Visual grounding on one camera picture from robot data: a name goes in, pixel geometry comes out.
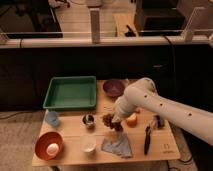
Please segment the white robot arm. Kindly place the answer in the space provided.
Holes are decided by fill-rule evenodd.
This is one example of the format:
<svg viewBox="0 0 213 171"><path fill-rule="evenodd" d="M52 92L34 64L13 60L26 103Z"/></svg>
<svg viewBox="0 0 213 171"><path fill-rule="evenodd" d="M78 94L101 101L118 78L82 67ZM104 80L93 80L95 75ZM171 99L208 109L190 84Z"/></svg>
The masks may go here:
<svg viewBox="0 0 213 171"><path fill-rule="evenodd" d="M112 122L123 121L137 107L158 114L213 146L213 113L161 97L150 78L144 77L125 88L115 102Z"/></svg>

